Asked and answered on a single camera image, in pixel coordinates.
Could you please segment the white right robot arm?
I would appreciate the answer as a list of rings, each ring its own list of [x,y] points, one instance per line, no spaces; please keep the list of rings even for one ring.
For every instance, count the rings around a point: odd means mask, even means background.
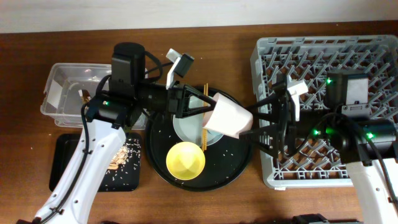
[[[279,76],[273,94],[248,106],[268,126],[241,132],[272,157],[298,154],[309,139],[326,139],[338,151],[356,189],[365,223],[397,223],[397,129],[388,119],[371,119],[368,75],[332,70],[325,79],[324,110],[300,109],[304,80]]]

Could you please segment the rice and peanut food scraps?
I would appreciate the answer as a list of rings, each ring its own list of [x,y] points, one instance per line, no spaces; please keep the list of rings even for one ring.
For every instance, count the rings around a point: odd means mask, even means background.
[[[120,165],[124,165],[129,157],[129,149],[127,146],[122,146],[119,151],[112,158],[108,170],[117,170]]]

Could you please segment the gold snack wrapper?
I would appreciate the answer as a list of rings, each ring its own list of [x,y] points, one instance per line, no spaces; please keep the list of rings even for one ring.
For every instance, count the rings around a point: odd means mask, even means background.
[[[91,100],[91,95],[88,90],[78,90],[78,94],[79,94],[83,104],[86,104]]]

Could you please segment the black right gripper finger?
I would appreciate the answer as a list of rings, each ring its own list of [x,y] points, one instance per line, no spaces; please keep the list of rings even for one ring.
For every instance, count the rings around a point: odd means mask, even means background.
[[[268,96],[267,98],[264,98],[263,100],[260,100],[256,102],[255,104],[248,106],[247,110],[250,111],[253,116],[262,119],[262,120],[278,120],[278,114],[277,112],[272,112],[271,114],[269,113],[261,113],[258,112],[258,108],[261,108],[262,106],[265,105],[276,105],[279,102],[279,98],[276,94],[273,94],[271,96]]]
[[[239,140],[259,146],[261,151],[278,151],[279,126],[272,124],[244,131],[239,134]]]

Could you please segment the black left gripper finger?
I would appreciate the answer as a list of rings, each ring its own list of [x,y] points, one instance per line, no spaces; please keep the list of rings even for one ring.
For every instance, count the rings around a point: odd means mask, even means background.
[[[206,96],[203,92],[200,92],[196,88],[194,88],[190,85],[186,85],[186,84],[182,85],[183,102],[189,103],[191,97],[198,98],[198,99],[208,103],[209,105],[213,105],[215,103],[215,101],[212,98],[210,98],[209,96]]]
[[[188,99],[183,100],[182,107],[178,109],[179,118],[187,118],[198,114],[213,111],[216,101],[203,101],[201,99]]]

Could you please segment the pink plastic cup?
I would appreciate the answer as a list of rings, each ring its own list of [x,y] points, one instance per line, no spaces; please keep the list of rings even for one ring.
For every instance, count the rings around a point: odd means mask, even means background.
[[[242,132],[252,128],[253,115],[248,110],[221,93],[216,93],[213,100],[216,101],[213,111],[203,117],[204,129],[238,139]]]

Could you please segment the yellow bowl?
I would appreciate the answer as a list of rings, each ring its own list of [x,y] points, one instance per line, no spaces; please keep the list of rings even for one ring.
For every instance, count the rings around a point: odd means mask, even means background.
[[[179,142],[170,148],[165,159],[168,172],[179,180],[192,180],[205,168],[202,148],[192,142]]]

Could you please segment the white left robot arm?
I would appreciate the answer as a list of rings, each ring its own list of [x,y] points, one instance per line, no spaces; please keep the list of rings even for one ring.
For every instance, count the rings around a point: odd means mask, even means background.
[[[134,42],[114,46],[111,73],[104,77],[92,99],[81,107],[83,130],[62,177],[32,223],[86,223],[91,206],[126,134],[145,111],[187,118],[214,110],[216,102],[196,88],[173,80],[184,77],[194,62],[189,54],[170,49],[172,68],[166,85],[160,77],[147,78],[146,58],[159,72],[160,60]]]

